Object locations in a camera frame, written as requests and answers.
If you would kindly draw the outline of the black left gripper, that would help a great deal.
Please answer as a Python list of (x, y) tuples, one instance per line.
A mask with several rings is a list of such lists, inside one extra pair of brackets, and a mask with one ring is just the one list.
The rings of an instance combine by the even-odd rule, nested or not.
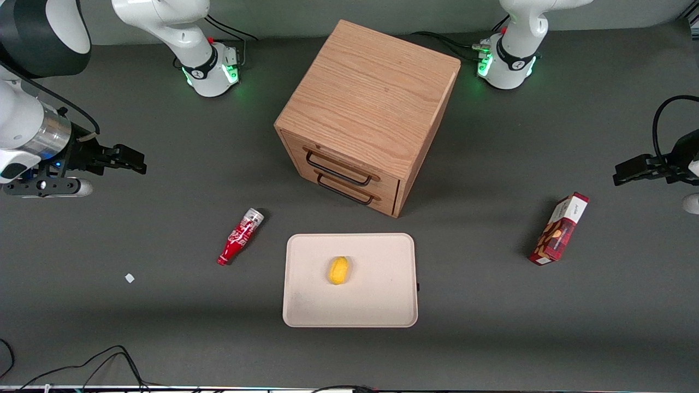
[(656, 157), (652, 154), (640, 154), (615, 166), (613, 175), (614, 186), (623, 186), (632, 181), (654, 180), (656, 178), (657, 159), (661, 162), (662, 171), (666, 174), (667, 183), (684, 182), (690, 186), (698, 184), (697, 157), (698, 131), (694, 130), (682, 136), (675, 142), (668, 154), (662, 154), (657, 131), (653, 131), (653, 147)]

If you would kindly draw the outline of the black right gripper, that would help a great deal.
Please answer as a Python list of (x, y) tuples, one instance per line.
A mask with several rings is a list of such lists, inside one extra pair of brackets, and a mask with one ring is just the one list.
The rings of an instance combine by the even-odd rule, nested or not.
[(80, 137), (88, 135), (88, 131), (72, 124), (72, 134), (67, 146), (55, 156), (55, 170), (60, 177), (65, 177), (69, 171), (87, 171), (102, 176), (106, 168), (127, 169), (137, 174), (146, 174), (144, 154), (127, 145), (117, 144), (113, 147), (111, 157), (107, 154), (108, 149), (100, 145), (95, 137), (87, 141), (78, 141)]

